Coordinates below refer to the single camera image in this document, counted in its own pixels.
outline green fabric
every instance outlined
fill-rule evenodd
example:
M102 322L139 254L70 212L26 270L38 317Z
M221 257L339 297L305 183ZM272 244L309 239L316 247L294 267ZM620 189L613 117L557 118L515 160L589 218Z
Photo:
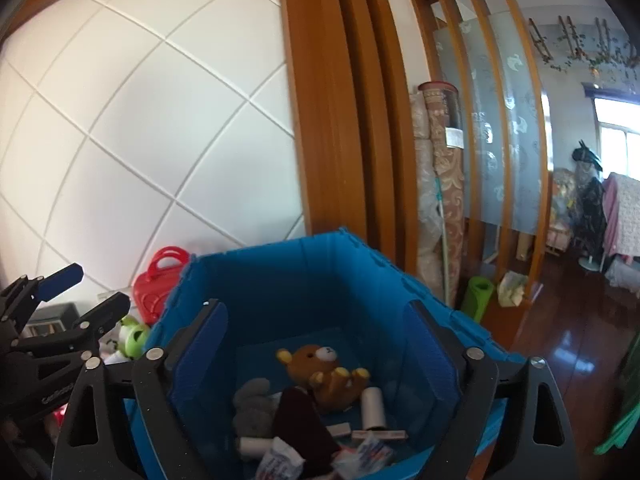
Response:
M493 293L494 284L491 281L482 276L472 277L466 287L465 299L462 301L462 312L476 323L480 323Z
M613 426L609 437L593 453L601 455L611 447L622 448L640 420L640 333L629 346L626 364L620 374L623 391L622 416Z

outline window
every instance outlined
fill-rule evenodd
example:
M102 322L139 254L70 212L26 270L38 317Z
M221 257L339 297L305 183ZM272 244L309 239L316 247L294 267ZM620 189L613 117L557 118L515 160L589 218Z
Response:
M640 180L640 105L594 99L600 127L602 176L615 172Z

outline white paper roll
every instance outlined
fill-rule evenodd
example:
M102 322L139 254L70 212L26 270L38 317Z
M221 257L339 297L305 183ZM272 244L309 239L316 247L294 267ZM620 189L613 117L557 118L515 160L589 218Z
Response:
M236 440L238 454L242 458L255 458L260 460L264 454L271 449L273 439L271 438L254 438L250 436L242 436Z
M385 430L385 405L380 388L366 388L360 396L363 430Z

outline green yoga mat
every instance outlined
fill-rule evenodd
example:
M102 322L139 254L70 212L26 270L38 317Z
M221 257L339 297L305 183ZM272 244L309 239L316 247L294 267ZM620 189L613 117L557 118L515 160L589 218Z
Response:
M476 323L480 323L493 293L494 284L491 281L482 276L472 277L466 286L465 299L462 301L462 312Z

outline frosted glass panel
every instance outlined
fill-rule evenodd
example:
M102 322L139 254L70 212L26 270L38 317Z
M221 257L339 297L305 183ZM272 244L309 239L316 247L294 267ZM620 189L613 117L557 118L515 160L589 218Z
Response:
M460 23L474 92L473 133L482 175L483 222L500 225L504 197L502 126L494 72L478 20Z
M510 148L513 182L511 228L535 234L540 207L540 128L536 96L520 36L509 12L489 17L500 50L507 114L511 123Z
M536 99L526 57L520 37L508 12L490 16L490 23L503 64L504 85L507 98L498 97L486 44L478 20L460 23L460 31L468 55L474 85L474 109L472 131L476 148L481 152L482 221L500 225L504 202L504 152L503 135L510 140L511 181L513 183L513 219L511 228L535 234L538 227L540 205L540 131L536 113ZM460 74L454 57L449 31L446 28L434 32L436 49L442 67L443 78L459 90ZM500 110L506 106L510 131L500 126ZM469 129L464 124L465 133ZM465 182L469 182L469 156L465 149ZM465 186L465 215L469 215L469 193Z

